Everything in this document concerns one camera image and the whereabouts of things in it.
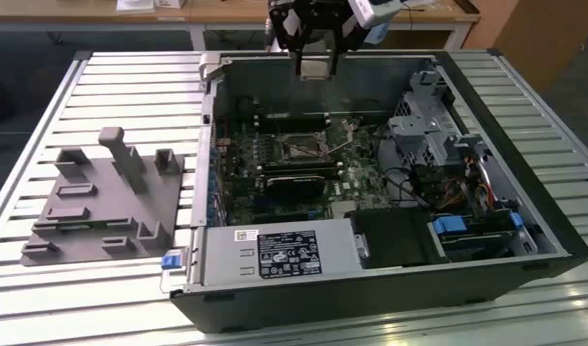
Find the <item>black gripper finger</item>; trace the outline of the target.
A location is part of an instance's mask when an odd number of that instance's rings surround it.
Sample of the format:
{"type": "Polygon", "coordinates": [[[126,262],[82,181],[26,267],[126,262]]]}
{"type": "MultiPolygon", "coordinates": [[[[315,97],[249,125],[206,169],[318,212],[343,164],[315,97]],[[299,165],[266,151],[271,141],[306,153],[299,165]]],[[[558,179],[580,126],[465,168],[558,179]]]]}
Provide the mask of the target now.
{"type": "Polygon", "coordinates": [[[346,6],[335,13],[333,23],[334,46],[330,60],[330,74],[337,75],[339,59],[349,51],[359,50],[370,30],[365,29],[353,9],[346,6]]]}
{"type": "Polygon", "coordinates": [[[305,10],[306,7],[302,2],[269,3],[269,15],[275,38],[281,48],[290,51],[298,76],[302,76],[303,50],[309,39],[302,15],[305,10]]]}

